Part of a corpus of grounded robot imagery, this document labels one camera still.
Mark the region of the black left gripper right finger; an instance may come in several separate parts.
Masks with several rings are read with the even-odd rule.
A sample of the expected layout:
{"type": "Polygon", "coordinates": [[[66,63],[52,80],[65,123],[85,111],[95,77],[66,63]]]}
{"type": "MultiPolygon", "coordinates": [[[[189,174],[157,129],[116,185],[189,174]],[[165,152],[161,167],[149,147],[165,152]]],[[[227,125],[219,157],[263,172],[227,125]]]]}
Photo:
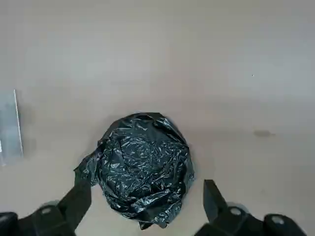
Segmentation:
{"type": "Polygon", "coordinates": [[[208,218],[195,236],[305,236],[291,218],[269,213],[263,220],[239,206],[230,206],[212,179],[203,183],[203,206],[208,218]]]}

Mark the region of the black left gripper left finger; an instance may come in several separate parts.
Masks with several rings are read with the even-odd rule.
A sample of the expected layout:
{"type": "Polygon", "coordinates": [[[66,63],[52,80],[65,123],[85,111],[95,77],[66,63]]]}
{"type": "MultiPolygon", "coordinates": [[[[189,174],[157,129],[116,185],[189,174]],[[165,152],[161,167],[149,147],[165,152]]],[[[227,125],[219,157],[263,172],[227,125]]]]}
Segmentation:
{"type": "Polygon", "coordinates": [[[0,214],[2,236],[74,236],[92,203],[90,183],[82,180],[57,203],[45,204],[19,218],[15,212],[0,214]]]}

